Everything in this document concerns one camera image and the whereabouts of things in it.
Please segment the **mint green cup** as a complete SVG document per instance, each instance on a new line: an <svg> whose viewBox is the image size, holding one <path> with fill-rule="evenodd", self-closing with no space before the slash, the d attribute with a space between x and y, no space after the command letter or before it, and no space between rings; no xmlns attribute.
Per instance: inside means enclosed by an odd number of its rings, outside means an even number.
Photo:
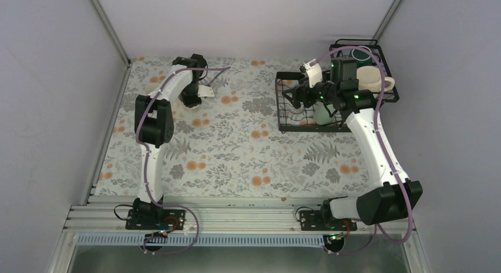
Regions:
<svg viewBox="0 0 501 273"><path fill-rule="evenodd" d="M328 125L336 121L335 118L335 108L333 105L316 103L314 105L314 122L317 125Z"/></svg>

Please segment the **yellow mug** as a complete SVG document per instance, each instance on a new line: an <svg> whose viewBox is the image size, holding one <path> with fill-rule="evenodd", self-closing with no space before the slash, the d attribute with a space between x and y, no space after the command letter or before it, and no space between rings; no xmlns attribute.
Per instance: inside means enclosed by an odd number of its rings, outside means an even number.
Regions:
<svg viewBox="0 0 501 273"><path fill-rule="evenodd" d="M150 84L146 85L144 94L149 95L150 93L155 91L158 88L158 86L159 86L159 83L150 83Z"/></svg>

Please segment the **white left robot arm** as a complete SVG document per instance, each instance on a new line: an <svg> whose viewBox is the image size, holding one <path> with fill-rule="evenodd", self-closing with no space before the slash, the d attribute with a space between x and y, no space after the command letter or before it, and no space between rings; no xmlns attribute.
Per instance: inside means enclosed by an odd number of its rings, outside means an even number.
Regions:
<svg viewBox="0 0 501 273"><path fill-rule="evenodd" d="M160 227L164 222L161 169L164 154L174 135L171 101L180 98L187 108L202 104L199 81L207 68L200 54L177 57L172 62L171 75L157 88L135 100L135 139L141 148L141 186L133 202L132 217L140 217L149 228Z"/></svg>

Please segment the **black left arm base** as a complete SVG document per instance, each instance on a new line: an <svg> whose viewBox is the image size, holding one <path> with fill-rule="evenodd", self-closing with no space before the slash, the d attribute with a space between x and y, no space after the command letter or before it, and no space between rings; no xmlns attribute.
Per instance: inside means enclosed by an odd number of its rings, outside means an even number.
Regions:
<svg viewBox="0 0 501 273"><path fill-rule="evenodd" d="M127 230L183 230L186 211L161 209L156 213L141 213L130 210L125 223Z"/></svg>

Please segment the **beige speckled mug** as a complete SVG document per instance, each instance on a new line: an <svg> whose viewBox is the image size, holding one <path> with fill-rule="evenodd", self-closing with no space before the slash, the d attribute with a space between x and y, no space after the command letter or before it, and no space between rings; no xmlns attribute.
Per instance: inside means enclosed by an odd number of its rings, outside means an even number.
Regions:
<svg viewBox="0 0 501 273"><path fill-rule="evenodd" d="M181 95L180 99L183 105L187 108L195 108L202 104L202 99L198 96Z"/></svg>

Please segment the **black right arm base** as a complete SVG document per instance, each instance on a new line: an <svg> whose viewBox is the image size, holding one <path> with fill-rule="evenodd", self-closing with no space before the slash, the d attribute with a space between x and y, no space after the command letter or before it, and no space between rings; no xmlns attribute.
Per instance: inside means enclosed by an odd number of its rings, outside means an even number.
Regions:
<svg viewBox="0 0 501 273"><path fill-rule="evenodd" d="M298 219L302 231L356 231L357 223L351 219L325 218L320 210L301 209Z"/></svg>

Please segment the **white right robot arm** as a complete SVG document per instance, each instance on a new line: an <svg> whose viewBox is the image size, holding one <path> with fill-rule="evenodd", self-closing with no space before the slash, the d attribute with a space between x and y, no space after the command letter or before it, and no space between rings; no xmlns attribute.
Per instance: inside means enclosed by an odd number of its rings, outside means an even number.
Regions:
<svg viewBox="0 0 501 273"><path fill-rule="evenodd" d="M304 63L300 70L305 77L282 94L295 108L322 103L341 114L359 145L375 188L359 197L326 200L321 206L321 225L334 230L343 219L367 225L410 219L422 195L421 183L409 180L399 166L376 111L373 93L359 89L355 60L333 58L330 68L330 80L326 80L317 60Z"/></svg>

